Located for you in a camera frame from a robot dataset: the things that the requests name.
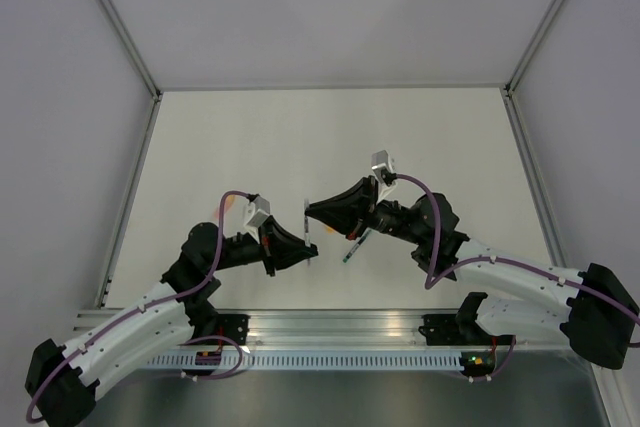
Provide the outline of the green pen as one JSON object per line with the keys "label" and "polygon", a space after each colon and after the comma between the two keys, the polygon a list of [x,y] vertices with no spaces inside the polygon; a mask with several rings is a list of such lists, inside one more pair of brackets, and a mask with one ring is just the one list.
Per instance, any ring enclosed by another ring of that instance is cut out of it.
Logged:
{"label": "green pen", "polygon": [[371,229],[365,230],[364,233],[353,243],[353,245],[351,246],[349,251],[344,255],[344,257],[342,259],[342,262],[344,264],[348,263],[353,258],[353,256],[356,254],[356,252],[366,242],[366,240],[371,235],[371,233],[372,233]]}

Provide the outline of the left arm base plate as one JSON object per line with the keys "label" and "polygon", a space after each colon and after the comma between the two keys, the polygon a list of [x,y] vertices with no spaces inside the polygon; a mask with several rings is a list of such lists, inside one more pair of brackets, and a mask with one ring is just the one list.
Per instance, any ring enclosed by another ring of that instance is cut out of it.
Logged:
{"label": "left arm base plate", "polygon": [[249,322],[250,316],[246,314],[219,314],[213,334],[226,337],[244,346],[249,333]]}

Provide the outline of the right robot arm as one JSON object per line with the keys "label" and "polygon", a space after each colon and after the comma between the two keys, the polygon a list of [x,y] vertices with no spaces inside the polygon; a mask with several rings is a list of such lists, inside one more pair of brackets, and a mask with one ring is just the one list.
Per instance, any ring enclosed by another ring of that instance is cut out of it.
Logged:
{"label": "right robot arm", "polygon": [[344,193],[309,204],[305,213],[349,240],[373,230],[414,245],[411,257],[426,274],[427,290],[444,280],[478,286],[455,320],[466,343],[487,336],[549,339],[592,364],[623,367],[638,345],[632,336],[639,306],[609,268],[576,270],[509,257],[457,231],[459,218],[440,193],[425,190],[411,207],[382,199],[396,180],[425,186],[408,175],[364,177]]}

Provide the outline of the grey purple pen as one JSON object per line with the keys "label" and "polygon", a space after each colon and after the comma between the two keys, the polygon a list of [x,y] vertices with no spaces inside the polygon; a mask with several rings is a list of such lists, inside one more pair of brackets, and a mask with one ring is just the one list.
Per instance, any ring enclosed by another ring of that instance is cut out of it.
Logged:
{"label": "grey purple pen", "polygon": [[[310,227],[309,227],[309,219],[307,216],[304,216],[304,221],[303,221],[303,226],[304,226],[304,240],[305,240],[305,246],[306,247],[311,247],[311,235],[310,235]],[[311,265],[311,258],[308,258],[306,260],[306,264],[307,266],[310,267]]]}

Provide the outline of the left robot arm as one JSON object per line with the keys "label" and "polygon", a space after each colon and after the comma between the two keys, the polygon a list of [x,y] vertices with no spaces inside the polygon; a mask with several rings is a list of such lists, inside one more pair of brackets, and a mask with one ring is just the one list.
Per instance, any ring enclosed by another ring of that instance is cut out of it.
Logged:
{"label": "left robot arm", "polygon": [[25,380],[31,398],[26,420],[77,426],[97,401],[129,374],[182,345],[239,348],[210,303],[220,287],[217,270],[254,263],[268,275],[316,257],[307,244],[268,217],[258,235],[226,238],[214,223],[193,227],[178,259],[161,280],[130,307],[89,332],[58,345],[47,339],[32,354]]}

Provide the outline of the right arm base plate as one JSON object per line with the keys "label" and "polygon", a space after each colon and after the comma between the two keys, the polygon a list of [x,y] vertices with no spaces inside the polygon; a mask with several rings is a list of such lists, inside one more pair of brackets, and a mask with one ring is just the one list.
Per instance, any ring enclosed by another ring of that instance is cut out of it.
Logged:
{"label": "right arm base plate", "polygon": [[492,347],[509,346],[511,335],[492,336],[474,322],[457,321],[455,314],[425,314],[418,332],[428,346]]}

